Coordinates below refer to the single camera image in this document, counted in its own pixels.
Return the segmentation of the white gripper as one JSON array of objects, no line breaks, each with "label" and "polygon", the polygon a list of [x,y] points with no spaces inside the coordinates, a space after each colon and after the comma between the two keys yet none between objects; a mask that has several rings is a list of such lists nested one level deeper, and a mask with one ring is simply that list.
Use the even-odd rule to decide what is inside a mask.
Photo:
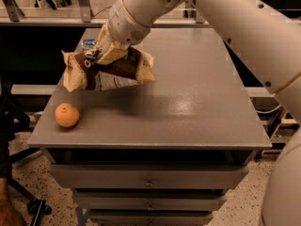
[{"label": "white gripper", "polygon": [[150,32],[149,27],[138,23],[131,16],[123,0],[116,0],[109,10],[108,27],[107,24],[104,24],[96,39],[95,49],[99,51],[96,63],[109,65],[125,57],[130,44],[139,44]]}]

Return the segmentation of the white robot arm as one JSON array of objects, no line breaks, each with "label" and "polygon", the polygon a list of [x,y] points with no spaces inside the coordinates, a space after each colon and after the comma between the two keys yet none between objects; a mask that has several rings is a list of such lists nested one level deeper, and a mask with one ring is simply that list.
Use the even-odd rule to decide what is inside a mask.
[{"label": "white robot arm", "polygon": [[[101,52],[139,44],[181,2],[204,17],[275,99],[301,124],[301,25],[261,0],[117,0],[100,35]],[[279,155],[259,226],[301,225],[301,128]]]}]

